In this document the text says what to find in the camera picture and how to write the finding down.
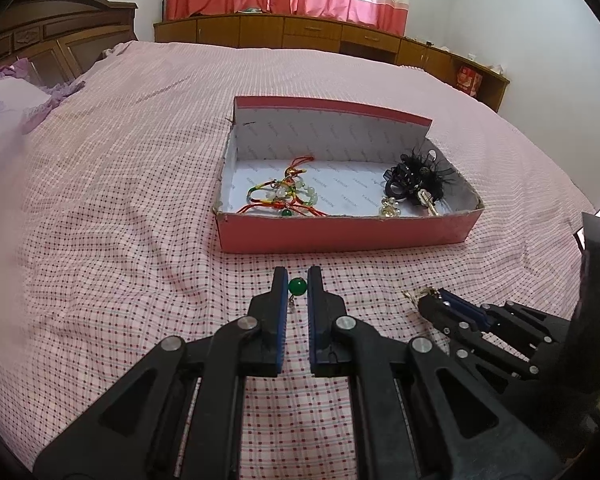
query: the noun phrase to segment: bedspread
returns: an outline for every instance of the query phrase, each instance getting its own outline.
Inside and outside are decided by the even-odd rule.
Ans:
[[[28,139],[26,351],[21,366],[0,361],[0,434],[27,466],[162,338],[201,338],[241,316],[275,266],[293,277],[320,265],[352,316],[401,340],[433,332],[402,293],[425,285],[565,317],[575,306],[572,233],[591,204],[515,127],[421,70],[307,50],[132,42],[83,79]],[[485,211],[454,246],[224,254],[211,205],[237,94],[432,118],[429,137]],[[306,298],[297,303],[282,375],[247,382],[242,477],[355,478],[346,381],[311,377]]]

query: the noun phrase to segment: wooden headboard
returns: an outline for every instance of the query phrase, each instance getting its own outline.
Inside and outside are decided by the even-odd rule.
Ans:
[[[72,81],[103,50],[136,39],[137,8],[107,0],[13,0],[0,17],[0,65],[26,57],[35,83]]]

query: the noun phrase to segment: black hair accessory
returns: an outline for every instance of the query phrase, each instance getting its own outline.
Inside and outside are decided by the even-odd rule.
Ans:
[[[414,205],[421,205],[418,192],[426,189],[431,194],[433,202],[441,200],[445,195],[444,186],[451,179],[448,176],[453,169],[440,171],[434,159],[427,153],[422,156],[415,150],[411,155],[403,153],[402,160],[397,166],[384,172],[384,194],[396,200],[407,199]]]

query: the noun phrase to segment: open box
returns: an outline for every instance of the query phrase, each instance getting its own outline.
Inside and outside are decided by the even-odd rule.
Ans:
[[[474,188],[426,138],[431,120],[341,101],[243,96],[224,153],[214,213],[222,250],[228,253],[315,253],[454,244],[465,240],[484,206]],[[402,153],[431,153],[439,170],[452,168],[440,216],[406,201],[401,215],[378,214],[384,172]],[[247,204],[251,187],[282,178],[296,156],[302,179],[315,188],[315,206],[328,216],[280,216]],[[264,191],[259,192],[264,198]]]

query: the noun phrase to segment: green jade bead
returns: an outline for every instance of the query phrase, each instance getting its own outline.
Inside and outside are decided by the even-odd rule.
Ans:
[[[306,281],[302,278],[294,278],[289,282],[289,292],[293,296],[302,296],[306,292]]]

